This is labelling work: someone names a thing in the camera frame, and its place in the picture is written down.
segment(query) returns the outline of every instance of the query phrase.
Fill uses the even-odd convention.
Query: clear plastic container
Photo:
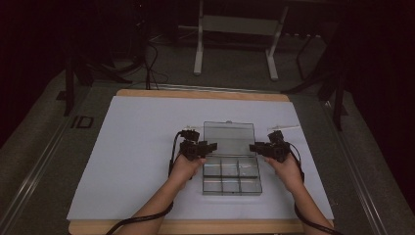
[[[205,140],[217,143],[204,164],[204,195],[257,196],[262,193],[251,123],[205,122]]]

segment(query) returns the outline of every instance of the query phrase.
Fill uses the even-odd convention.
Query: black cable
[[[173,203],[171,203],[166,210],[164,210],[162,212],[159,212],[159,213],[155,213],[155,214],[152,214],[152,215],[146,215],[146,216],[140,216],[140,217],[131,217],[131,218],[123,219],[122,221],[120,221],[116,225],[114,225],[106,233],[106,235],[113,235],[114,232],[116,232],[116,230],[119,229],[123,225],[127,225],[127,224],[130,224],[130,223],[136,223],[136,222],[144,222],[144,221],[149,221],[149,220],[153,220],[153,219],[163,217],[166,214],[168,214],[171,211],[171,209],[173,209]]]
[[[168,176],[170,176],[171,171],[173,170],[174,152],[175,152],[175,149],[176,149],[176,142],[177,142],[177,138],[179,137],[179,135],[181,133],[182,133],[182,131],[177,132],[176,136],[174,137],[173,150],[172,150],[172,153],[171,153],[170,163],[168,165]],[[166,214],[168,214],[169,212],[171,212],[172,209],[173,209],[173,202],[171,202],[171,204],[168,206],[168,208],[165,209],[162,212],[151,214],[151,215],[140,216],[140,217],[130,217],[130,218],[127,218],[127,219],[123,219],[122,221],[116,223],[106,233],[106,235],[113,235],[114,232],[116,232],[116,230],[119,229],[123,225],[127,225],[127,224],[130,224],[130,223],[136,223],[136,222],[144,222],[144,221],[149,221],[149,220],[161,218],[161,217],[165,216]]]
[[[318,224],[318,223],[314,223],[314,222],[311,222],[310,220],[308,220],[308,219],[306,219],[301,213],[300,213],[300,211],[299,211],[299,209],[297,208],[297,205],[296,204],[294,204],[294,211],[296,212],[296,215],[297,215],[297,217],[303,222],[303,223],[305,223],[305,224],[307,224],[308,226],[310,226],[310,227],[313,227],[313,228],[315,228],[315,229],[318,229],[318,230],[320,230],[320,231],[322,231],[322,232],[325,232],[325,233],[327,233],[327,234],[335,234],[335,235],[343,235],[343,233],[341,233],[341,232],[338,232],[338,231],[336,231],[336,230],[334,230],[334,229],[331,229],[331,228],[328,228],[328,227],[325,227],[325,226],[323,226],[323,225],[320,225],[320,224]]]
[[[182,131],[177,132],[176,136],[174,137],[174,141],[173,141],[173,151],[171,152],[171,159],[170,159],[170,163],[168,164],[168,176],[170,176],[171,171],[173,170],[174,154],[176,152],[176,142],[177,142],[177,138],[179,137],[179,135],[181,133],[182,133]]]
[[[304,172],[302,171],[302,168],[301,168],[301,156],[300,156],[300,152],[299,152],[299,150],[296,148],[296,146],[294,146],[293,144],[291,144],[291,143],[289,143],[289,142],[286,142],[286,143],[288,143],[289,145],[290,145],[290,147],[293,147],[294,149],[296,149],[296,151],[297,151],[297,153],[298,153],[298,155],[299,155],[299,157],[297,158],[296,157],[296,155],[293,153],[293,151],[291,150],[291,148],[290,148],[290,153],[293,155],[293,157],[295,158],[295,160],[296,160],[296,162],[297,162],[297,166],[299,167],[299,170],[300,170],[300,174],[301,174],[301,179],[302,179],[302,182],[304,182],[304,180],[305,180],[305,175],[304,175]],[[294,211],[295,211],[295,213],[296,213],[296,215],[297,215],[297,217],[303,222],[303,223],[305,223],[305,224],[307,224],[308,226],[310,226],[310,227],[313,227],[313,228],[315,228],[315,229],[318,229],[318,230],[320,230],[320,231],[322,231],[322,232],[325,232],[325,233],[327,233],[327,234],[335,234],[335,235],[342,235],[342,233],[341,232],[338,232],[338,231],[336,231],[336,230],[334,230],[334,229],[331,229],[331,228],[328,228],[328,227],[326,227],[326,226],[323,226],[323,225],[320,225],[320,224],[318,224],[318,223],[314,223],[314,222],[311,222],[310,220],[308,220],[308,219],[306,219],[302,214],[301,214],[301,212],[299,211],[299,209],[297,208],[297,205],[296,204],[294,204]]]

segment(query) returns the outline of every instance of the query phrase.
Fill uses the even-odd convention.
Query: metal stand
[[[271,80],[278,80],[278,74],[275,68],[274,52],[278,43],[278,39],[281,36],[281,31],[288,10],[289,7],[285,6],[278,21],[209,16],[204,15],[204,0],[200,0],[198,47],[196,51],[195,67],[193,71],[194,75],[202,74],[202,62],[204,56],[203,37],[204,30],[207,30],[273,36],[271,46],[265,50],[265,56]]]

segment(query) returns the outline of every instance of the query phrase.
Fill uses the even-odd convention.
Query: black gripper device
[[[250,151],[283,163],[288,154],[291,153],[290,144],[284,141],[281,130],[275,130],[268,134],[268,138],[269,143],[255,142],[253,145],[251,144]]]
[[[189,161],[198,157],[205,158],[207,154],[217,150],[217,143],[208,144],[208,141],[198,141],[200,134],[195,130],[183,130],[180,136],[184,138],[180,143],[180,153]]]

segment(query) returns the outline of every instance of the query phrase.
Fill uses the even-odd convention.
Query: forearm
[[[173,202],[179,191],[180,185],[171,180],[167,180],[156,194],[137,213],[135,213],[133,217],[152,215],[165,211]],[[163,220],[164,217],[160,217],[149,221],[128,224],[121,227],[117,234],[158,234]]]
[[[333,228],[332,224],[327,220],[324,214],[318,209],[317,205],[315,204],[314,200],[309,195],[308,191],[306,190],[305,186],[301,186],[292,192],[294,200],[296,202],[297,208],[299,212],[305,217],[307,220],[320,224],[322,226]],[[304,233],[306,235],[314,235],[314,234],[326,234],[318,229],[310,227],[306,224],[303,224]]]

